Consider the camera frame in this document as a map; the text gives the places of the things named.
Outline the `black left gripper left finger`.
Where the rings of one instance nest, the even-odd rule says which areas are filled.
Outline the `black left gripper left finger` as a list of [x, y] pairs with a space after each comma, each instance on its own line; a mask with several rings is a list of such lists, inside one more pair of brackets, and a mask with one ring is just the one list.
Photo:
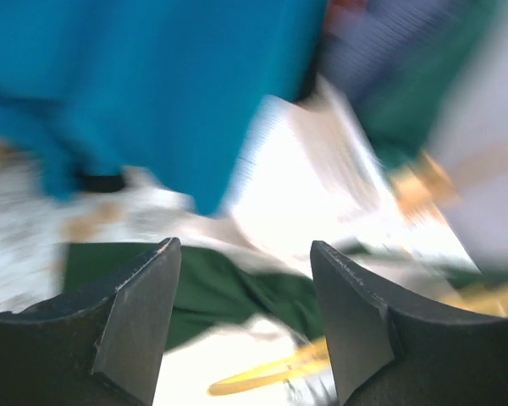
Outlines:
[[181, 264], [165, 239], [114, 272], [0, 313], [0, 405], [149, 405]]

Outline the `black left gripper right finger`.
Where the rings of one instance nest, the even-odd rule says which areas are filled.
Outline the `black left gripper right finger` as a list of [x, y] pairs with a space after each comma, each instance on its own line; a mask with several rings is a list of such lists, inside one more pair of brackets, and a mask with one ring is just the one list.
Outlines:
[[323, 241], [310, 261], [343, 405], [508, 405], [508, 318], [441, 304]]

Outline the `green and white t shirt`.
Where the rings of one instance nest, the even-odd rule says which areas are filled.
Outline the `green and white t shirt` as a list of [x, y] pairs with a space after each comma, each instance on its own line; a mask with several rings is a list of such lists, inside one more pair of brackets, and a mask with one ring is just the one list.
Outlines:
[[173, 349], [219, 322], [271, 315], [309, 338], [324, 333], [313, 280], [284, 273], [242, 271], [212, 250], [181, 250], [179, 285], [166, 346]]

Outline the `yellow plastic hanger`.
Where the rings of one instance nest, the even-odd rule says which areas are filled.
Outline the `yellow plastic hanger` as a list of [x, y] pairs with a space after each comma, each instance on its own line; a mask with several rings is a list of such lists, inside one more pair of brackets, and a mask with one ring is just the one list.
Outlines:
[[[488, 288], [476, 283], [435, 299], [444, 305], [478, 314], [508, 318], [508, 283]], [[330, 367], [325, 337], [296, 350], [291, 356], [259, 365], [210, 385], [211, 396], [226, 396], [293, 379], [304, 378]]]

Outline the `blue t shirt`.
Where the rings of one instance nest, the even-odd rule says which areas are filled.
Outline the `blue t shirt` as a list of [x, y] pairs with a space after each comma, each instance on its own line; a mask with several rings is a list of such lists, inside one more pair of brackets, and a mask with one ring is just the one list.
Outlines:
[[148, 169], [202, 215], [265, 96], [294, 101], [324, 1], [0, 1], [0, 137], [43, 189]]

